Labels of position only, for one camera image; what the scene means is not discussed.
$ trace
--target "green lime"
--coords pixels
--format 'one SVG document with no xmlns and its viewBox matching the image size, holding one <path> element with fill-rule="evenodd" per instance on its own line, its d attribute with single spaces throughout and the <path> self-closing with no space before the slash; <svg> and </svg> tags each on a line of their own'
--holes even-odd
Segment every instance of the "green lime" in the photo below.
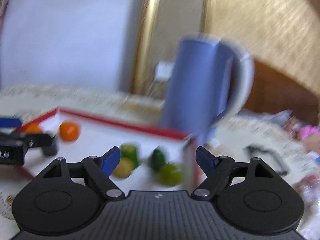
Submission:
<svg viewBox="0 0 320 240">
<path fill-rule="evenodd" d="M 153 171 L 158 172 L 165 162 L 166 160 L 164 153 L 158 148 L 154 149 L 149 160 L 149 165 Z"/>
<path fill-rule="evenodd" d="M 181 170 L 171 163 L 162 165 L 159 172 L 160 183 L 166 186 L 177 186 L 181 183 Z"/>
<path fill-rule="evenodd" d="M 136 169 L 139 167 L 138 150 L 132 144 L 122 144 L 120 146 L 121 157 L 130 159 L 133 163 L 133 167 Z"/>
</svg>

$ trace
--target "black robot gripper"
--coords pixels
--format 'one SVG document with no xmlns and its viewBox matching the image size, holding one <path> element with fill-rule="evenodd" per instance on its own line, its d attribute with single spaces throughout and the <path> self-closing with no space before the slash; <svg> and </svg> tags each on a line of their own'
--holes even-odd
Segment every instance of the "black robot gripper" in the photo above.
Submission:
<svg viewBox="0 0 320 240">
<path fill-rule="evenodd" d="M 50 134 L 0 132 L 0 164 L 22 166 L 30 148 L 40 148 L 45 156 L 54 156 L 58 153 L 56 137 Z"/>
<path fill-rule="evenodd" d="M 302 199 L 259 158 L 238 163 L 199 147 L 196 160 L 207 179 L 191 195 L 130 191 L 127 197 L 109 179 L 119 160 L 118 147 L 81 163 L 54 160 L 14 199 L 21 229 L 14 239 L 303 239 L 295 231 Z M 231 186 L 236 177 L 245 180 Z"/>
</svg>

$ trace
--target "orange fruit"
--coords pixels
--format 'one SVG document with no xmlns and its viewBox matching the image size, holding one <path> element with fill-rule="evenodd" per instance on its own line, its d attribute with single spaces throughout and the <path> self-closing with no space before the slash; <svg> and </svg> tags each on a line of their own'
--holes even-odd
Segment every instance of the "orange fruit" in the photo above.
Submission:
<svg viewBox="0 0 320 240">
<path fill-rule="evenodd" d="M 59 134 L 62 140 L 72 142 L 79 138 L 80 127 L 74 122 L 63 122 L 59 126 Z"/>
<path fill-rule="evenodd" d="M 25 133 L 42 133 L 42 129 L 38 126 L 37 123 L 32 123 L 27 127 Z"/>
</svg>

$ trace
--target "red-edged white tray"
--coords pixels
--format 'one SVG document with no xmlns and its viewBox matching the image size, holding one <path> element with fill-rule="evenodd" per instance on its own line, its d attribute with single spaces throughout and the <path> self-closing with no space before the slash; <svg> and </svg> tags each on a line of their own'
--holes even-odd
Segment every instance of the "red-edged white tray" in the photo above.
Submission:
<svg viewBox="0 0 320 240">
<path fill-rule="evenodd" d="M 91 155 L 102 156 L 113 146 L 132 143 L 139 147 L 142 165 L 126 179 L 110 176 L 125 194 L 129 190 L 182 190 L 192 191 L 199 184 L 198 166 L 195 161 L 194 138 L 174 130 L 162 130 L 150 126 L 133 126 L 105 117 L 57 108 L 21 127 L 26 129 L 31 123 L 37 123 L 45 132 L 57 133 L 63 121 L 73 121 L 81 126 L 81 134 L 75 142 L 63 142 L 58 139 L 59 151 L 54 157 L 44 156 L 39 149 L 28 150 L 22 171 L 29 177 L 35 177 L 51 161 L 63 157 L 68 163 L 80 162 Z M 161 145 L 169 162 L 182 165 L 183 183 L 175 187 L 165 187 L 156 182 L 148 167 L 147 158 Z"/>
</svg>

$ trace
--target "table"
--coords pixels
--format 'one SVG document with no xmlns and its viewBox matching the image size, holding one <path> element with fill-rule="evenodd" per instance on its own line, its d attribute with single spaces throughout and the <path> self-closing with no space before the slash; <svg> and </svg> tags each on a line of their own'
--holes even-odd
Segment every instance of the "table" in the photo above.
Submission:
<svg viewBox="0 0 320 240">
<path fill-rule="evenodd" d="M 67 107 L 109 118 L 156 125 L 163 101 L 130 95 L 124 92 L 105 92 L 57 85 L 25 84 L 0 91 L 0 114 L 20 116 L 23 122 L 58 107 Z M 318 167 L 303 153 L 303 148 L 289 140 L 279 127 L 251 118 L 234 117 L 218 129 L 211 149 L 215 155 L 229 155 L 236 161 L 248 161 L 241 149 L 249 143 L 272 145 L 283 152 L 295 172 L 286 178 L 289 184 L 299 181 Z M 8 240 L 19 229 L 13 220 L 11 203 L 14 196 L 28 183 L 15 170 L 0 167 L 0 240 Z"/>
</svg>

